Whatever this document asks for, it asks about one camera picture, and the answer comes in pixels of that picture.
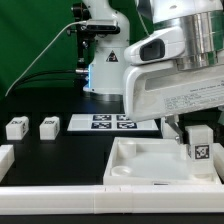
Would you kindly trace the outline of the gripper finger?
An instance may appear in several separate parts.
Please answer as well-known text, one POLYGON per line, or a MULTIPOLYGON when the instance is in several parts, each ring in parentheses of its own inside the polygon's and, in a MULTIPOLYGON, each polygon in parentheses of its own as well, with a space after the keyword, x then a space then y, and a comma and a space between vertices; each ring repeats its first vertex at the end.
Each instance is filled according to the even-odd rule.
POLYGON ((176 133, 176 141, 179 144, 183 143, 183 131, 179 128, 179 116, 178 115, 171 115, 165 118, 165 122, 171 127, 171 129, 176 133))

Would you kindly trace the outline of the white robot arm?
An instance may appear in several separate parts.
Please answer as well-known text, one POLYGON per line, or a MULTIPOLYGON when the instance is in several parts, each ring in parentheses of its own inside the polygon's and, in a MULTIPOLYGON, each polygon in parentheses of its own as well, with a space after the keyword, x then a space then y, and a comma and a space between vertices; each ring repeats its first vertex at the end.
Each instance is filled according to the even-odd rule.
POLYGON ((85 91, 108 100, 123 96, 126 116, 135 121, 224 104, 223 0, 135 0, 153 22, 148 37, 130 44, 129 21, 108 0, 83 0, 94 31, 96 53, 85 91))

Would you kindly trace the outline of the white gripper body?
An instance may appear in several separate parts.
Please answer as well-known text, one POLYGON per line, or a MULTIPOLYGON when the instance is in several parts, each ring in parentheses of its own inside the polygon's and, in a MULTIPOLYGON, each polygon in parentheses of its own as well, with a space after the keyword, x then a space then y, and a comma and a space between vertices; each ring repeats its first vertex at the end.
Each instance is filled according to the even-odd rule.
POLYGON ((187 71, 173 61, 130 66, 123 98, 125 114, 135 122, 224 105, 224 64, 187 71))

